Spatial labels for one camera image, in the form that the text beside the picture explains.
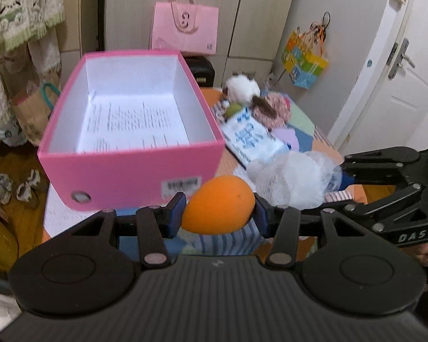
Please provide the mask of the white mesh bath pouf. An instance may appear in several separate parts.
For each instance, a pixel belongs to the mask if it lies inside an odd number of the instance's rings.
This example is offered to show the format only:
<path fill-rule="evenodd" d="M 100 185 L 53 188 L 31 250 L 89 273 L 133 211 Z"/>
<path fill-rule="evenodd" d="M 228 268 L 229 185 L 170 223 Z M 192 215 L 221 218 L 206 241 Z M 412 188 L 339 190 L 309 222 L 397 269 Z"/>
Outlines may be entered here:
<path fill-rule="evenodd" d="M 339 190 L 341 167 L 322 152 L 276 154 L 268 161 L 256 159 L 247 176 L 258 195 L 272 206 L 288 205 L 304 210 L 317 208 L 328 193 Z"/>

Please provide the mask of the orange egg-shaped sponge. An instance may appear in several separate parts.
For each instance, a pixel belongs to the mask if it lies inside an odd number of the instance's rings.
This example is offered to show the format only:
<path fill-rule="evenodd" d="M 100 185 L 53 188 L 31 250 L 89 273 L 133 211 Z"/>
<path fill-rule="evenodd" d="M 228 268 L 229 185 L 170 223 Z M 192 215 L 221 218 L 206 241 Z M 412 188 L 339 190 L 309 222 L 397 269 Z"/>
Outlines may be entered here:
<path fill-rule="evenodd" d="M 250 221 L 254 206 L 254 193 L 242 178 L 218 176 L 204 183 L 190 198 L 181 227 L 200 235 L 235 232 Z"/>

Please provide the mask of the blue white wet wipes pack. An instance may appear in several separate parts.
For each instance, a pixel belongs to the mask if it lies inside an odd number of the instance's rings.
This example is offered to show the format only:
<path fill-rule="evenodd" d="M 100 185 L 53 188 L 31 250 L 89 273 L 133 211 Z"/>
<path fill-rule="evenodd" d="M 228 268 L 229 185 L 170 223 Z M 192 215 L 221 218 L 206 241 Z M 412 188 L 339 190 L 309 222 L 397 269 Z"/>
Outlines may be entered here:
<path fill-rule="evenodd" d="M 235 113 L 220 126 L 226 147 L 245 168 L 251 161 L 270 161 L 289 151 L 288 145 L 274 137 L 247 108 Z"/>

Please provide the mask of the white printed paper sheet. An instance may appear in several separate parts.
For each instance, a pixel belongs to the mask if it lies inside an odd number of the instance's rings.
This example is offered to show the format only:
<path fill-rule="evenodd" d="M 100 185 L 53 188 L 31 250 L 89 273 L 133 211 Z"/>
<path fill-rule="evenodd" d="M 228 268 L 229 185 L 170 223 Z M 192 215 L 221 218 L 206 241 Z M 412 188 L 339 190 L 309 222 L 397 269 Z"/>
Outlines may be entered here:
<path fill-rule="evenodd" d="M 89 100 L 76 151 L 104 153 L 188 144 L 172 94 L 109 95 Z"/>

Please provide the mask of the patterned slippers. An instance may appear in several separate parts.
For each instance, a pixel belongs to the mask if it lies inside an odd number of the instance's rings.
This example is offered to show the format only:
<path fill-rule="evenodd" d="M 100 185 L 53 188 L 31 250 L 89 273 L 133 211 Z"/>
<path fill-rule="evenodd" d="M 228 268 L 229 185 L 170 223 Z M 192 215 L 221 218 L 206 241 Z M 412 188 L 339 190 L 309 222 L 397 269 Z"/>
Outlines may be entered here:
<path fill-rule="evenodd" d="M 37 169 L 32 169 L 25 180 L 17 186 L 8 174 L 0 173 L 0 205 L 7 205 L 14 193 L 20 203 L 36 209 L 39 205 L 37 191 L 46 187 L 47 184 Z"/>

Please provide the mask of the colourful patchwork table mat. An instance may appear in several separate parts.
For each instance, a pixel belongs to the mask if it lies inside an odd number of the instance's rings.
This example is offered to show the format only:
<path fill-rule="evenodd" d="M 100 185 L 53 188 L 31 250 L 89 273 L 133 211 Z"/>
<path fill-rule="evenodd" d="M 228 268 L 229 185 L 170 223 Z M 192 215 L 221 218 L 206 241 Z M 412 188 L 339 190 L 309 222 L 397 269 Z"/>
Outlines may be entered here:
<path fill-rule="evenodd" d="M 217 89 L 212 88 L 202 88 L 202 94 L 210 106 L 214 106 L 221 95 Z M 327 157 L 330 157 L 334 162 L 338 164 L 342 163 L 340 153 L 325 141 L 322 132 L 319 131 L 317 127 L 314 129 L 311 151 L 323 153 Z M 233 200 L 231 197 L 228 198 L 227 190 L 229 190 L 230 193 L 233 192 L 233 194 L 240 193 L 239 200 Z M 242 168 L 231 153 L 225 149 L 216 177 L 202 185 L 201 194 L 195 193 L 195 211 L 191 212 L 193 209 L 190 208 L 192 205 L 189 203 L 189 213 L 202 213 L 201 198 L 207 198 L 208 208 L 214 208 L 214 198 L 226 198 L 227 205 L 221 203 L 221 208 L 227 208 L 228 217 L 226 218 L 232 218 L 233 216 L 231 214 L 233 213 L 233 203 L 251 203 L 252 191 L 254 190 L 255 185 L 248 180 L 248 176 L 244 168 Z M 325 202 L 345 202 L 348 199 L 352 199 L 357 203 L 367 203 L 366 193 L 364 192 L 363 186 L 350 185 L 345 190 L 331 192 L 325 195 Z M 214 208 L 214 213 L 220 213 L 220 208 Z M 41 241 L 43 243 L 48 241 L 52 237 L 73 227 L 92 214 L 92 212 L 87 211 L 73 211 L 66 207 L 53 187 L 50 187 L 46 202 L 44 229 Z M 252 225 L 252 221 L 250 221 L 249 224 L 250 228 L 253 228 L 253 230 L 256 229 L 255 226 Z M 46 229 L 52 230 L 52 234 L 48 234 Z M 244 226 L 242 231 L 240 230 L 234 234 L 246 234 L 247 232 L 250 232 L 249 229 Z"/>

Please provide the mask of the white door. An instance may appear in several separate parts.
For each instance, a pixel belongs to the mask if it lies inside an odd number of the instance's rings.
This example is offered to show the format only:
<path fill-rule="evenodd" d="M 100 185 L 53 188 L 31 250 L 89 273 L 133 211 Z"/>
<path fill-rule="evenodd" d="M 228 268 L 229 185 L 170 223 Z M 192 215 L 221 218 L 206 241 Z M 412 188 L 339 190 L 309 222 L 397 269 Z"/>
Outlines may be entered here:
<path fill-rule="evenodd" d="M 405 40 L 395 77 L 386 75 L 377 84 L 342 154 L 404 146 L 428 113 L 428 0 L 413 0 L 399 45 Z"/>

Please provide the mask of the beige wooden wardrobe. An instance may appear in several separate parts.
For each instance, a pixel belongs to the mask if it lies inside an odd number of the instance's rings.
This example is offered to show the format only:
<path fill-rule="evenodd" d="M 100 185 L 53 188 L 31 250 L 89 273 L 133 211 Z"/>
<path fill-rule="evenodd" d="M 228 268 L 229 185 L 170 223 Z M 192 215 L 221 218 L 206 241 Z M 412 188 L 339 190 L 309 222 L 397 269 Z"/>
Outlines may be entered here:
<path fill-rule="evenodd" d="M 292 0 L 64 0 L 57 35 L 62 79 L 82 55 L 170 49 L 205 54 L 220 86 L 234 73 L 270 74 Z"/>

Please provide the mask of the pink floral fabric scrunchie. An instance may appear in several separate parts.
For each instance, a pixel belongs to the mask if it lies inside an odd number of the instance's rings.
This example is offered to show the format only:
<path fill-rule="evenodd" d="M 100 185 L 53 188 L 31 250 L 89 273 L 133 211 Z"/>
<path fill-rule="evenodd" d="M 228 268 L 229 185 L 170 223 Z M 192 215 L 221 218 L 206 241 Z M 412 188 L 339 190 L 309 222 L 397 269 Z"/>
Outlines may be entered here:
<path fill-rule="evenodd" d="M 281 128 L 290 121 L 290 99 L 281 93 L 270 92 L 265 97 L 254 96 L 253 117 L 269 131 Z"/>

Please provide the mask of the white brown plush cat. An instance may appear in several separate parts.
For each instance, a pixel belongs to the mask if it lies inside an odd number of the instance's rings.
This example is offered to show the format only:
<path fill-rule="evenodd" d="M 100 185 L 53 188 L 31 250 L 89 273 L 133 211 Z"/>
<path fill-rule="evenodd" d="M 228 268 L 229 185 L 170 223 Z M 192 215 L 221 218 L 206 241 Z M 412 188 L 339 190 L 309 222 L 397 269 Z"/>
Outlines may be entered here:
<path fill-rule="evenodd" d="M 233 73 L 223 84 L 223 94 L 230 103 L 252 106 L 254 96 L 261 96 L 261 89 L 250 73 Z"/>

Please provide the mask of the pink cardboard box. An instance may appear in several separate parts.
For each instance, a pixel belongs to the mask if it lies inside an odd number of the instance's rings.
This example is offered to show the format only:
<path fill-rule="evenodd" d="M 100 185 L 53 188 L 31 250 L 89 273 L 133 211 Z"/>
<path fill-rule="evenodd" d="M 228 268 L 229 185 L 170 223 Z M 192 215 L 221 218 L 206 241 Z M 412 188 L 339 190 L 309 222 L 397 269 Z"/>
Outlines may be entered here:
<path fill-rule="evenodd" d="M 179 52 L 84 55 L 59 96 L 38 158 L 77 211 L 192 195 L 215 176 L 225 141 Z"/>

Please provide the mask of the green egg-shaped sponge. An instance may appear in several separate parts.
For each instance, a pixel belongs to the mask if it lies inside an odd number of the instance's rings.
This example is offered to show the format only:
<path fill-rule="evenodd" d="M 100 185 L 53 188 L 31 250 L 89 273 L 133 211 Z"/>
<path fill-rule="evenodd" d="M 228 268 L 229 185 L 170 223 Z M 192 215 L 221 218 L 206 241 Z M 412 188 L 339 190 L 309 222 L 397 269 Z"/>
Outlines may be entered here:
<path fill-rule="evenodd" d="M 240 103 L 232 103 L 226 108 L 224 113 L 224 119 L 227 121 L 233 117 L 236 113 L 240 112 L 243 109 L 243 105 Z"/>

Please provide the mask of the colourful paper gift bag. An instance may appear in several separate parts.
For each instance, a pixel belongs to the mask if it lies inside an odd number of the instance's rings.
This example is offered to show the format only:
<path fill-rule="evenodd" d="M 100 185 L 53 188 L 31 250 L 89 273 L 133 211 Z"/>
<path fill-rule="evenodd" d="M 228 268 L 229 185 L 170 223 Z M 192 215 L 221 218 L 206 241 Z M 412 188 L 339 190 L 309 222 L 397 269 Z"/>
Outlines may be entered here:
<path fill-rule="evenodd" d="M 281 62 L 294 86 L 310 89 L 328 65 L 325 51 L 326 25 L 312 23 L 302 32 L 294 30 L 284 47 Z"/>

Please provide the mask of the pink tote bag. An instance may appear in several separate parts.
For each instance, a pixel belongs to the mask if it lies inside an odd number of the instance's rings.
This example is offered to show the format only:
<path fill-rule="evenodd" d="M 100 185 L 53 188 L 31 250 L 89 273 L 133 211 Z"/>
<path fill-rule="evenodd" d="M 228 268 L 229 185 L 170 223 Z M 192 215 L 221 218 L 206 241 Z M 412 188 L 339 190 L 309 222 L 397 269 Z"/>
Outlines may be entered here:
<path fill-rule="evenodd" d="M 186 55 L 214 56 L 219 9 L 194 0 L 157 2 L 151 30 L 152 50 L 177 50 Z"/>

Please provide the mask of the clear plastic bag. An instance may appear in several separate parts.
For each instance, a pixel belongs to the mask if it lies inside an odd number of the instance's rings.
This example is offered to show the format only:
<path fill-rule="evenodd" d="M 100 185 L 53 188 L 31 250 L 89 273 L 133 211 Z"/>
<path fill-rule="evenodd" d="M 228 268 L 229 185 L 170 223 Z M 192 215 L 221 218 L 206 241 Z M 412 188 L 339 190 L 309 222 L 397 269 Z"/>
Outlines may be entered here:
<path fill-rule="evenodd" d="M 273 73 L 269 73 L 264 81 L 264 86 L 268 89 L 274 87 L 277 83 L 277 77 Z"/>

